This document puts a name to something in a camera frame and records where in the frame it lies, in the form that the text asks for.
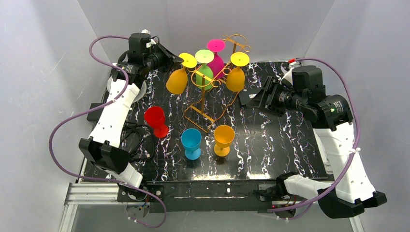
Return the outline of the red wine glass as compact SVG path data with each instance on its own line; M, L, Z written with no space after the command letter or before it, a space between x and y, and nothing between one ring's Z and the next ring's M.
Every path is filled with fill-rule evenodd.
M161 107L152 106L144 113L144 120L153 129L153 133L157 138L164 138L169 132L168 126L165 124L165 114Z

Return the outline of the blue wine glass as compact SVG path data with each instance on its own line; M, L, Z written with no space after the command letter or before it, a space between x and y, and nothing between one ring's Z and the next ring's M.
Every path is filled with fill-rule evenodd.
M185 156L189 160L196 160L201 155L202 135L197 129L187 129L181 135L181 142L185 149Z

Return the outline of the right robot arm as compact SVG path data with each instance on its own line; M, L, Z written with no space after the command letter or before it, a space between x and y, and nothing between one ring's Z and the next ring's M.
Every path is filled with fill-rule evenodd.
M269 77L247 107L275 116L300 112L311 123L320 154L335 177L333 184L327 184L289 172L257 194L264 198L300 196L305 204L317 202L333 219L351 218L387 202L386 195L369 181L359 149L354 148L359 138L349 104L341 95L326 94L320 68L301 66L292 68L282 79Z

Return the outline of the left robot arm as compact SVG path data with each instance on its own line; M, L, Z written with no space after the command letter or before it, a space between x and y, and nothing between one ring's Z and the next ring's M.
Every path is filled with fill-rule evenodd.
M130 163L129 152L120 148L120 137L132 104L151 70L168 72L182 59L155 41L146 29L127 38L129 48L111 67L108 106L102 110L96 126L79 149L94 166L117 180L139 187L143 176Z

